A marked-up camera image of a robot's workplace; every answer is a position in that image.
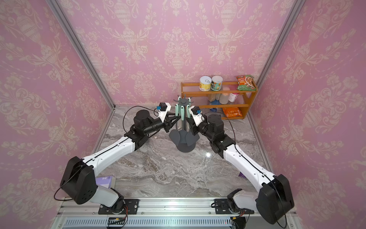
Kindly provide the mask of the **red green snack bag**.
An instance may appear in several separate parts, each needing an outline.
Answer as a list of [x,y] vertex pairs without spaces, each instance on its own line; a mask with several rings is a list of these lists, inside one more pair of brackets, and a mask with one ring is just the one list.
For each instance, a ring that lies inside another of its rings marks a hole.
[[241,75],[236,77],[238,81],[237,90],[239,91],[256,91],[254,85],[254,77],[251,75]]

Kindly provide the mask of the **wooden three-tier shelf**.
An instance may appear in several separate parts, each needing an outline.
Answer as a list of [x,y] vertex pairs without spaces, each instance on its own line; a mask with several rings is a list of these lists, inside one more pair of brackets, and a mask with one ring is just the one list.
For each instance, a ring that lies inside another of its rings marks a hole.
[[[223,92],[224,86],[229,86],[229,93],[239,93],[235,102],[228,102],[226,105],[220,104],[219,98]],[[241,110],[243,117],[232,117],[232,119],[244,119],[253,104],[258,90],[257,86],[255,86],[256,91],[239,91],[237,90],[237,86],[237,81],[223,82],[220,91],[210,90],[204,92],[199,89],[199,83],[181,83],[181,96],[191,98],[193,105],[199,106],[201,109],[218,108],[219,111],[222,111],[223,107],[238,107]],[[207,99],[208,94],[216,94],[216,100],[209,102]]]

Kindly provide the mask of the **grey utensil rack stand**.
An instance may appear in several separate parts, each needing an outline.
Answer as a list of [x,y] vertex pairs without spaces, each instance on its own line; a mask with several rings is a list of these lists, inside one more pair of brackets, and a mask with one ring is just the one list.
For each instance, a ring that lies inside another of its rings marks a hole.
[[[187,106],[191,106],[192,105],[192,102],[191,102],[191,98],[186,98],[186,97],[178,97],[177,100],[175,100],[177,104],[179,105],[182,105],[184,107],[184,121],[185,121],[185,130],[186,130],[186,133],[188,131],[188,128],[189,128],[189,125],[188,123],[186,122],[186,108]],[[193,146],[188,146],[186,144],[186,141],[185,141],[185,138],[184,138],[184,142],[183,143],[180,143],[178,146],[176,146],[176,148],[180,151],[180,152],[183,152],[183,153],[189,153],[191,151],[193,151],[196,147],[196,143],[195,145]]]

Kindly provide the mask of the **pink lid white jar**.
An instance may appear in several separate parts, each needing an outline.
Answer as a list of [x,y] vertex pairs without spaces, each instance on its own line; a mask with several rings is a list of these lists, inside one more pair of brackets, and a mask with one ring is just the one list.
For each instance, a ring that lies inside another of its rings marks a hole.
[[220,102],[221,105],[228,104],[229,95],[230,95],[229,90],[230,90],[229,86],[224,86],[223,87],[223,92],[221,93],[220,98],[219,98],[219,102]]

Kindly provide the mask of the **yellow pineapple can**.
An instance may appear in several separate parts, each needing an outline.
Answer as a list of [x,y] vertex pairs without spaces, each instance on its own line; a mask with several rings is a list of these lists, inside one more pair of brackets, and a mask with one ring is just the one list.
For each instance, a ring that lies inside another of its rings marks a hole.
[[202,76],[200,78],[200,82],[199,82],[199,89],[201,91],[210,91],[211,90],[211,83],[212,83],[212,78],[209,76]]

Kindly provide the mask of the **white pink bottle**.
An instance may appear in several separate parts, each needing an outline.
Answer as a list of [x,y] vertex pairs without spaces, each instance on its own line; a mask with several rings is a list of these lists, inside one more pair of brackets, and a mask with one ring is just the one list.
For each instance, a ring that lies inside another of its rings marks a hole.
[[239,93],[230,93],[229,94],[229,97],[228,97],[228,100],[229,102],[233,103],[235,102],[235,100],[237,99]]

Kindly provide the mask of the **mint grey solid spatula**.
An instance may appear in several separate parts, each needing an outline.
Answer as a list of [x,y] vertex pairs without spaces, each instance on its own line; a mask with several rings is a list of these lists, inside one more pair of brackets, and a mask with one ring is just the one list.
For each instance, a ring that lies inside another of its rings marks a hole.
[[171,141],[178,146],[180,143],[184,142],[184,138],[186,136],[186,130],[185,130],[185,121],[184,121],[184,107],[182,105],[180,105],[180,117],[181,119],[179,120],[181,126],[180,128],[178,128],[178,125],[176,125],[175,129],[172,129],[169,133],[169,137],[171,139]]

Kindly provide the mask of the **green label can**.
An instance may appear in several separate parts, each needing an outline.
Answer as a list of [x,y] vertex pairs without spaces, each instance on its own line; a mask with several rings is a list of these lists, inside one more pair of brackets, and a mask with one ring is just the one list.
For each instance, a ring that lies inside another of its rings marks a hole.
[[212,77],[211,90],[220,91],[223,85],[223,78],[220,75],[215,75]]

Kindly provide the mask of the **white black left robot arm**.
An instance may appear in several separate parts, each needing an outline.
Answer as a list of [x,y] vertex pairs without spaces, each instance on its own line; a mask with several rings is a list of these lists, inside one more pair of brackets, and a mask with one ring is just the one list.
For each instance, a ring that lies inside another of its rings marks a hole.
[[126,208],[123,195],[112,188],[98,185],[96,176],[120,158],[142,147],[148,141],[149,135],[161,129],[169,132],[179,119],[180,116],[168,111],[159,112],[157,118],[151,117],[147,110],[138,111],[130,130],[115,143],[84,158],[71,158],[60,189],[78,205],[93,202],[109,208],[114,214],[122,213]]

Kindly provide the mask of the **brown spice jar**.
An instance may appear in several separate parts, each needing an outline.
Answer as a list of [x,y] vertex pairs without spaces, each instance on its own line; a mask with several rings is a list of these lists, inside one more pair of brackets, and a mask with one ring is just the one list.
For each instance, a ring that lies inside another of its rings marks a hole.
[[213,102],[216,100],[216,94],[208,94],[207,99],[209,102]]

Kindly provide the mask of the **purple tissue box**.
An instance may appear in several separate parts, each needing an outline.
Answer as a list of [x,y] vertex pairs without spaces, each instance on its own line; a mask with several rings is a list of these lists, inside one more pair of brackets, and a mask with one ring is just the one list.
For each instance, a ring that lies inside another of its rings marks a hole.
[[116,177],[107,176],[107,177],[97,177],[96,184],[99,186],[103,186],[108,189],[114,189],[116,184]]

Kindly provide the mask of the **orange snack bag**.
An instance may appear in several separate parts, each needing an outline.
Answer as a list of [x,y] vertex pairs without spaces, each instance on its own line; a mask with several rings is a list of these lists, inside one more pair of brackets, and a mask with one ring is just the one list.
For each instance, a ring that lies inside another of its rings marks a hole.
[[223,113],[227,118],[243,117],[242,112],[238,107],[223,107]]

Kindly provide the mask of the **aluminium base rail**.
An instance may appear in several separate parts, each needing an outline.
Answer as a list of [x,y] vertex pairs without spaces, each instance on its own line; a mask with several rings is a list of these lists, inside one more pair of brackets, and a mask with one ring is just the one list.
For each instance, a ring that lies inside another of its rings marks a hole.
[[105,207],[86,203],[62,204],[53,229],[301,229],[291,211],[275,224],[258,212],[232,213],[223,197],[131,198],[120,215]]

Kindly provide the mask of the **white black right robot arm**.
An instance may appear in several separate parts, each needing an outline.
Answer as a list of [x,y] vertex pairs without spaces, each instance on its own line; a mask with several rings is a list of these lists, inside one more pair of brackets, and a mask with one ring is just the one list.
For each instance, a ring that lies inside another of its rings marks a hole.
[[282,174],[276,176],[250,158],[224,131],[224,122],[217,114],[193,114],[187,119],[193,135],[201,133],[212,150],[236,167],[254,186],[257,194],[249,196],[236,189],[228,196],[232,212],[243,209],[259,212],[265,221],[275,224],[294,206],[289,180]]

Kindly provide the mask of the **mint grey ladle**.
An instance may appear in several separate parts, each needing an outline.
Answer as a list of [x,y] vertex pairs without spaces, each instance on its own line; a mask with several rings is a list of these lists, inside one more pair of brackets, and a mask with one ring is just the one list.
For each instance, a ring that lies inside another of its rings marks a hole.
[[187,106],[186,122],[189,125],[187,135],[185,137],[186,144],[190,147],[195,145],[199,139],[198,126],[202,122],[202,111],[199,106]]

